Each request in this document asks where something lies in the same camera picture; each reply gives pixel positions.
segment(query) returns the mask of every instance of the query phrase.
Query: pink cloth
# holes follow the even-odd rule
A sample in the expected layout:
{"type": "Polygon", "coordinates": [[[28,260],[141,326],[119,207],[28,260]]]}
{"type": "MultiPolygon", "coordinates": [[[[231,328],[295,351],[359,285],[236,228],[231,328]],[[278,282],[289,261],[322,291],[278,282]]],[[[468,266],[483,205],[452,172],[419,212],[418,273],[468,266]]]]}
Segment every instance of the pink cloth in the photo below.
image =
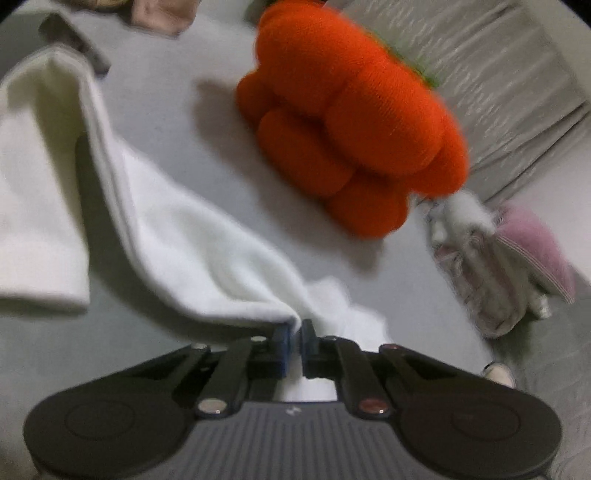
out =
{"type": "Polygon", "coordinates": [[[179,35],[188,29],[200,0],[134,0],[131,23],[165,35],[179,35]]]}
{"type": "Polygon", "coordinates": [[[497,241],[518,261],[528,265],[535,282],[544,290],[573,303],[573,269],[550,229],[531,210],[513,203],[504,203],[499,215],[497,241]]]}

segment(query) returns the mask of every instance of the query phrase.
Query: folded white fabric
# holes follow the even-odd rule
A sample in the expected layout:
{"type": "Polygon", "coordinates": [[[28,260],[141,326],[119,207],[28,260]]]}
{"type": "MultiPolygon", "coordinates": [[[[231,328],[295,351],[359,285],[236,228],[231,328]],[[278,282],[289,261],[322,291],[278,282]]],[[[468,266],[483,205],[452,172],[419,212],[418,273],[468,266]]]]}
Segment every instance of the folded white fabric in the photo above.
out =
{"type": "Polygon", "coordinates": [[[263,239],[118,138],[90,66],[58,46],[24,60],[0,86],[0,296],[88,304],[74,165],[84,132],[126,255],[166,303],[230,325],[296,329],[310,317],[320,334],[364,349],[388,341],[383,318],[351,305],[337,280],[306,284],[263,239]]]}

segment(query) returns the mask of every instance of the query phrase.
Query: stuffed toy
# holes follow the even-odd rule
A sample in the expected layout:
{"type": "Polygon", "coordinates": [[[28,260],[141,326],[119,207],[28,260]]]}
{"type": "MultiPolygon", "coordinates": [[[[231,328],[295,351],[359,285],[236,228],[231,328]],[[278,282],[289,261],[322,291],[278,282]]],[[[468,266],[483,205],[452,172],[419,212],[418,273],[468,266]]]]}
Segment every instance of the stuffed toy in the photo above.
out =
{"type": "Polygon", "coordinates": [[[468,160],[459,128],[425,80],[336,11],[282,0],[258,25],[258,68],[236,88],[270,163],[344,228],[381,238],[408,196],[454,193],[468,160]]]}

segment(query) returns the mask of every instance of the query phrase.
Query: knitted orange fabric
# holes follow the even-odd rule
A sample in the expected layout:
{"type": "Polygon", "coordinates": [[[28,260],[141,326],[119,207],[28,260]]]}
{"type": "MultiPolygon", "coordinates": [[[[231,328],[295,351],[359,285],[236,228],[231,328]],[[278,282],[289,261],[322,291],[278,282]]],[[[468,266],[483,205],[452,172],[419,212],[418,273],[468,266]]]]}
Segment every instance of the knitted orange fabric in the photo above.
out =
{"type": "Polygon", "coordinates": [[[404,184],[409,190],[429,198],[451,195],[462,188],[468,179],[466,142],[460,134],[456,120],[445,112],[443,125],[443,142],[435,159],[424,170],[404,179],[404,184]]]}
{"type": "Polygon", "coordinates": [[[246,121],[256,128],[265,114],[279,105],[279,98],[261,82],[260,75],[255,70],[238,83],[236,104],[246,121]]]}
{"type": "Polygon", "coordinates": [[[375,61],[352,79],[325,121],[335,144],[377,173],[415,173],[441,148],[441,109],[433,94],[391,58],[375,61]]]}
{"type": "Polygon", "coordinates": [[[363,67],[388,53],[349,20],[316,4],[288,1],[259,26],[256,56],[263,81],[300,113],[321,118],[363,67]]]}
{"type": "Polygon", "coordinates": [[[266,114],[256,135],[275,168],[307,195],[330,197],[355,171],[328,143],[322,125],[284,108],[266,114]]]}
{"type": "Polygon", "coordinates": [[[258,70],[236,89],[269,161],[343,227],[376,238],[408,216],[408,193],[466,181],[451,114],[364,30],[307,0],[282,0],[259,23],[258,70]]]}
{"type": "Polygon", "coordinates": [[[327,200],[326,210],[361,238],[382,238],[408,218],[408,195],[398,183],[362,171],[327,200]]]}

